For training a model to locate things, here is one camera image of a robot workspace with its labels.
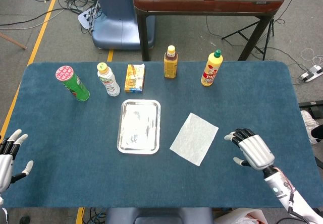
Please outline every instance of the white napkin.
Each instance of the white napkin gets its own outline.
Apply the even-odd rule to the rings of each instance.
[[[218,127],[201,117],[190,113],[173,141],[170,150],[191,163],[200,166],[218,129]]]

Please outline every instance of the white robotic hand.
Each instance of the white robotic hand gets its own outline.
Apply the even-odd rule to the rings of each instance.
[[[323,218],[307,204],[284,173],[273,166],[275,157],[259,135],[249,129],[237,129],[225,139],[236,144],[247,159],[234,157],[234,162],[262,170],[265,182],[291,216],[307,224],[323,224]]]
[[[0,143],[0,207],[3,205],[4,200],[1,194],[9,187],[10,184],[29,175],[34,162],[29,161],[26,168],[15,176],[12,176],[14,161],[18,153],[20,145],[27,139],[28,135],[20,136],[21,130],[16,130],[11,137],[4,139]]]

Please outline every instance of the aluminum tray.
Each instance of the aluminum tray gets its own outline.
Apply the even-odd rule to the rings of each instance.
[[[117,148],[122,153],[154,154],[159,149],[160,103],[128,99],[121,105]]]

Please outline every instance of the yellow ketchup bottle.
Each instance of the yellow ketchup bottle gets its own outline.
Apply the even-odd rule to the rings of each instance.
[[[170,45],[164,56],[164,76],[165,78],[175,78],[177,70],[178,54],[175,47]]]
[[[221,55],[221,50],[219,49],[208,56],[206,67],[201,78],[202,85],[210,86],[213,83],[222,61],[223,57]]]

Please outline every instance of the red can lid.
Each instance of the red can lid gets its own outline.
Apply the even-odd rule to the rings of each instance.
[[[59,69],[57,69],[55,75],[58,80],[66,81],[73,76],[73,73],[74,71],[71,66],[61,66]]]

